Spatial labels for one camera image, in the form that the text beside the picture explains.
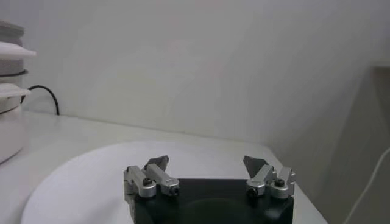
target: white container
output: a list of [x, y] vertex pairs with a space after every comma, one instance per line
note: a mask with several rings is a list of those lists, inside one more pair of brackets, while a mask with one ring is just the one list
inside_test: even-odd
[[0, 114], [0, 163], [19, 152], [25, 139], [21, 106]]

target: white plastic stack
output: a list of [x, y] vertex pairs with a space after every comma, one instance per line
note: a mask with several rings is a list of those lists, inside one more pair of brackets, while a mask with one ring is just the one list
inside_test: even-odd
[[20, 100], [30, 91], [21, 88], [23, 59], [36, 53], [21, 47], [23, 34], [22, 27], [0, 21], [0, 163], [19, 152], [26, 138]]

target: black cable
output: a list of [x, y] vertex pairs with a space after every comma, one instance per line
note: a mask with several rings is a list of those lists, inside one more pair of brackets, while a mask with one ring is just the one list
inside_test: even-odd
[[[59, 105], [58, 105], [59, 102], [57, 101], [57, 98], [56, 98], [56, 96], [54, 95], [54, 93], [53, 93], [49, 88], [47, 88], [46, 86], [35, 85], [35, 86], [31, 86], [30, 88], [28, 88], [28, 90], [33, 90], [33, 89], [38, 89], [38, 88], [40, 88], [40, 89], [45, 89], [47, 92], [50, 93], [50, 95], [51, 95], [51, 97], [53, 97], [53, 100], [54, 100], [54, 103], [55, 103], [55, 112], [56, 112], [56, 114], [59, 116], [59, 115], [60, 115], [60, 107], [59, 107]], [[22, 96], [22, 98], [21, 98], [21, 100], [20, 100], [20, 104], [23, 103], [25, 97], [26, 97], [26, 96]]]
[[27, 70], [23, 70], [19, 73], [15, 73], [15, 74], [6, 74], [6, 75], [0, 75], [0, 78], [6, 78], [6, 77], [16, 77], [16, 76], [20, 76], [20, 75], [26, 75], [28, 74], [29, 71]]

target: white round plate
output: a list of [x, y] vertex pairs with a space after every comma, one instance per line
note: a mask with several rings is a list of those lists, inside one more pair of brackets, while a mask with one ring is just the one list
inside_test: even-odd
[[[248, 178], [246, 152], [168, 142], [112, 145], [71, 159], [31, 195], [22, 224], [133, 223], [124, 201], [123, 170], [168, 155], [167, 173], [177, 178]], [[259, 150], [259, 158], [267, 159]]]

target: metal bracket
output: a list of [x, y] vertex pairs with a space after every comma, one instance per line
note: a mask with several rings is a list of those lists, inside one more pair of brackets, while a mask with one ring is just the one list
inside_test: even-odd
[[159, 168], [156, 164], [149, 164], [143, 172], [151, 180], [155, 181], [161, 187], [161, 192], [168, 196], [177, 196], [179, 194], [179, 180], [170, 177], [166, 172]]
[[129, 166], [124, 171], [125, 195], [138, 194], [143, 198], [156, 195], [156, 183], [142, 173], [138, 166]]
[[271, 196], [286, 199], [294, 196], [295, 173], [289, 167], [283, 167], [278, 178], [270, 184]]
[[268, 182], [276, 179], [276, 171], [270, 165], [263, 165], [260, 171], [246, 181], [248, 196], [255, 198], [264, 195]]
[[270, 189], [274, 198], [286, 199], [294, 196], [295, 173], [291, 168], [283, 167], [277, 178], [274, 167], [263, 159], [245, 156], [244, 164], [250, 176], [246, 182], [248, 196], [260, 197], [265, 194], [266, 188]]

